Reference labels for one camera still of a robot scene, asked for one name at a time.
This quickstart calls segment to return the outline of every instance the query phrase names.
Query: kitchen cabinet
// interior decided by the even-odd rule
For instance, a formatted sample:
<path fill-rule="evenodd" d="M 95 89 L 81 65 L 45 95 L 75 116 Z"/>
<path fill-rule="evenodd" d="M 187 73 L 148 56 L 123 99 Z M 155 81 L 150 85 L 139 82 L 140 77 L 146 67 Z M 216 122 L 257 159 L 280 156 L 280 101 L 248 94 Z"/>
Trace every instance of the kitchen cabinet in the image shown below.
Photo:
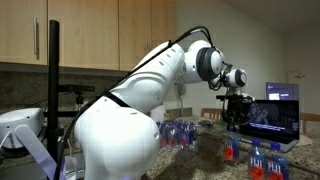
<path fill-rule="evenodd" d="M 0 62 L 47 65 L 47 1 L 0 0 Z"/>
<path fill-rule="evenodd" d="M 119 0 L 120 70 L 132 70 L 150 51 L 150 7 L 150 0 Z"/>
<path fill-rule="evenodd" d="M 156 45 L 175 39 L 175 3 L 119 0 L 120 70 L 132 70 Z"/>
<path fill-rule="evenodd" d="M 60 23 L 60 66 L 119 70 L 118 0 L 48 0 Z"/>
<path fill-rule="evenodd" d="M 152 48 L 168 41 L 176 40 L 176 1 L 152 1 Z"/>

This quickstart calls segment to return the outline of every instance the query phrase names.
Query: water bottle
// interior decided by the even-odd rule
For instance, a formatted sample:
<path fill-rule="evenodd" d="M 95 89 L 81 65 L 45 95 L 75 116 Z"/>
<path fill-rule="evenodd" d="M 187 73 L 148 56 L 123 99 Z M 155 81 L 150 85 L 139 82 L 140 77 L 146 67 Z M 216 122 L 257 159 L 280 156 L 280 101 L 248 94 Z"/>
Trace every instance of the water bottle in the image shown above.
<path fill-rule="evenodd" d="M 228 137 L 226 137 L 224 143 L 224 160 L 230 165 L 239 163 L 240 144 L 239 138 L 234 135 L 234 131 L 234 127 L 229 127 Z"/>
<path fill-rule="evenodd" d="M 180 131 L 180 142 L 182 149 L 189 149 L 189 127 L 188 123 L 186 122 L 182 124 L 182 130 Z"/>
<path fill-rule="evenodd" d="M 160 148 L 161 149 L 167 149 L 167 144 L 168 144 L 168 131 L 169 127 L 168 124 L 163 122 L 160 125 Z"/>
<path fill-rule="evenodd" d="M 198 146 L 197 129 L 193 122 L 189 124 L 189 146 L 194 149 Z"/>
<path fill-rule="evenodd" d="M 168 150 L 171 151 L 171 150 L 181 149 L 181 145 L 179 144 L 179 142 L 180 142 L 180 132 L 179 132 L 178 124 L 175 122 L 173 123 L 169 131 Z"/>
<path fill-rule="evenodd" d="M 160 130 L 161 122 L 160 122 L 160 121 L 157 121 L 156 123 L 157 123 L 158 129 Z"/>
<path fill-rule="evenodd" d="M 267 159 L 267 179 L 289 180 L 289 166 L 287 159 L 280 152 L 279 143 L 271 143 L 270 159 Z"/>
<path fill-rule="evenodd" d="M 252 148 L 249 151 L 248 171 L 249 179 L 264 180 L 265 179 L 265 159 L 264 152 L 260 150 L 260 141 L 252 140 Z"/>

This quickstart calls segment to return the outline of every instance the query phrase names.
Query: cable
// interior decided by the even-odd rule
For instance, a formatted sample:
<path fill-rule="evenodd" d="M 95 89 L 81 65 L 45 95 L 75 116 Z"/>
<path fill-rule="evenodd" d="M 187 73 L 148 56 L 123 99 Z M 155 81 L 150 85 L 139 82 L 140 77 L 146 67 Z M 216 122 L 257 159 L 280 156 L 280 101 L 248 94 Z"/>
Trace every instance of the cable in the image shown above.
<path fill-rule="evenodd" d="M 72 92 L 60 94 L 58 97 L 65 96 L 65 95 L 68 95 L 68 94 L 71 94 L 71 93 L 72 93 Z M 40 100 L 40 101 L 35 102 L 35 103 L 32 103 L 32 104 L 29 104 L 28 106 L 24 107 L 24 109 L 25 109 L 25 108 L 29 108 L 29 107 L 31 107 L 31 106 L 34 106 L 34 105 L 36 105 L 36 104 L 42 103 L 42 102 L 47 101 L 47 100 L 48 100 L 48 98 L 43 99 L 43 100 Z"/>
<path fill-rule="evenodd" d="M 210 33 L 208 31 L 208 29 L 204 26 L 196 26 L 194 28 L 191 28 L 190 30 L 188 30 L 187 32 L 185 32 L 183 35 L 181 35 L 177 40 L 171 42 L 171 40 L 169 40 L 168 45 L 161 49 L 159 52 L 157 52 L 155 55 L 153 55 L 152 57 L 150 57 L 148 60 L 146 60 L 144 63 L 140 64 L 137 68 L 133 69 L 132 71 L 130 71 L 126 76 L 124 76 L 121 80 L 119 80 L 117 83 L 115 83 L 114 85 L 112 85 L 109 89 L 107 89 L 103 94 L 105 94 L 106 92 L 110 92 L 110 90 L 112 90 L 113 88 L 119 86 L 119 84 L 122 84 L 124 81 L 126 81 L 130 76 L 133 75 L 133 73 L 135 73 L 137 70 L 139 70 L 140 68 L 142 68 L 143 66 L 145 66 L 147 63 L 149 63 L 150 61 L 152 61 L 154 58 L 156 58 L 157 56 L 159 56 L 160 54 L 162 54 L 164 51 L 166 51 L 167 49 L 171 48 L 174 44 L 177 44 L 178 42 L 180 42 L 181 40 L 185 39 L 186 37 L 197 33 L 197 32 L 202 32 L 205 34 L 206 38 L 208 39 L 210 45 L 212 46 L 212 48 L 215 48 L 212 44 L 212 40 L 211 40 L 211 36 Z M 70 133 L 74 127 L 74 125 L 76 124 L 78 118 L 92 105 L 94 104 L 97 99 L 90 101 L 89 103 L 85 104 L 80 110 L 79 112 L 76 114 L 76 116 L 74 117 L 74 119 L 72 120 L 71 124 L 69 125 L 67 132 L 65 134 L 64 140 L 63 140 L 63 144 L 60 147 L 60 149 L 58 150 L 58 160 L 57 160 L 57 167 L 56 167 L 56 171 L 54 173 L 54 180 L 59 180 L 60 177 L 60 170 L 61 170 L 61 166 L 62 166 L 62 159 L 63 159 L 63 151 L 64 148 L 67 145 L 67 140 L 70 137 Z"/>
<path fill-rule="evenodd" d="M 167 49 L 171 48 L 174 44 L 177 44 L 178 42 L 182 41 L 183 39 L 185 39 L 186 37 L 197 33 L 197 32 L 202 32 L 207 40 L 209 41 L 210 45 L 215 48 L 212 44 L 212 40 L 211 40 L 211 36 L 209 33 L 209 30 L 204 27 L 204 26 L 196 26 L 194 28 L 191 28 L 190 30 L 188 30 L 187 32 L 185 32 L 183 35 L 181 35 L 177 40 L 171 42 L 171 40 L 169 40 L 168 45 L 161 49 L 159 52 L 157 52 L 155 55 L 153 55 L 152 57 L 150 57 L 148 60 L 146 60 L 144 63 L 142 63 L 141 65 L 139 65 L 137 68 L 133 69 L 132 71 L 130 71 L 126 76 L 124 76 L 121 80 L 118 81 L 118 83 L 115 83 L 113 86 L 111 86 L 108 90 L 106 91 L 110 91 L 111 89 L 117 87 L 119 84 L 123 83 L 123 81 L 126 81 L 133 73 L 135 73 L 137 70 L 139 70 L 141 67 L 143 67 L 144 65 L 146 65 L 147 63 L 149 63 L 151 60 L 153 60 L 155 57 L 157 57 L 158 55 L 162 54 L 164 51 L 166 51 Z"/>
<path fill-rule="evenodd" d="M 221 88 L 222 82 L 224 82 L 224 76 L 223 74 L 220 72 L 219 76 L 220 79 L 218 80 L 218 82 L 216 84 L 213 84 L 211 81 L 208 81 L 208 85 L 209 85 L 209 89 L 210 90 L 214 90 L 214 91 L 218 91 Z"/>

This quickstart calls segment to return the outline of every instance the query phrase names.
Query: computer screen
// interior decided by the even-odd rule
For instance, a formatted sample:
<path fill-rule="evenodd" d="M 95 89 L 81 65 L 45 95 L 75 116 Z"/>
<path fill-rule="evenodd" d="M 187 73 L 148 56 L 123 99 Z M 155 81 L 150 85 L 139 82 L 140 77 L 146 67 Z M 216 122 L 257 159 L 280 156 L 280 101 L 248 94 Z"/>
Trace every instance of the computer screen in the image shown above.
<path fill-rule="evenodd" d="M 243 113 L 248 121 L 240 126 L 243 134 L 299 139 L 298 101 L 256 100 L 247 106 Z"/>
<path fill-rule="evenodd" d="M 266 99 L 299 100 L 299 85 L 289 83 L 266 83 Z"/>

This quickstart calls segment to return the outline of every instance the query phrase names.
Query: white wall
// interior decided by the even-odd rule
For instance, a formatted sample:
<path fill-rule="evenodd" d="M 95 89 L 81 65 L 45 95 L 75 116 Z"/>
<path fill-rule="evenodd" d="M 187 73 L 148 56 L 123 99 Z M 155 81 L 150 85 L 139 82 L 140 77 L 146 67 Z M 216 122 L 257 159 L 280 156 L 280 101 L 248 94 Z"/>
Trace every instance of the white wall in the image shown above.
<path fill-rule="evenodd" d="M 246 92 L 257 99 L 265 98 L 267 81 L 283 82 L 283 45 L 281 35 L 256 22 L 252 18 L 217 0 L 177 0 L 177 35 L 196 25 L 206 26 L 213 43 L 226 56 L 234 68 L 246 70 Z M 203 35 L 183 41 L 186 49 Z M 222 107 L 216 95 L 224 95 L 225 89 L 211 91 L 206 82 L 187 85 L 184 107 L 192 107 L 193 114 L 200 115 L 203 107 Z M 179 108 L 178 98 L 171 89 L 165 99 L 167 108 Z"/>
<path fill-rule="evenodd" d="M 291 76 L 299 72 L 301 79 L 290 78 L 299 84 L 300 111 L 320 114 L 320 26 L 292 31 L 284 36 L 285 68 Z M 320 135 L 320 123 L 310 122 L 307 134 Z"/>

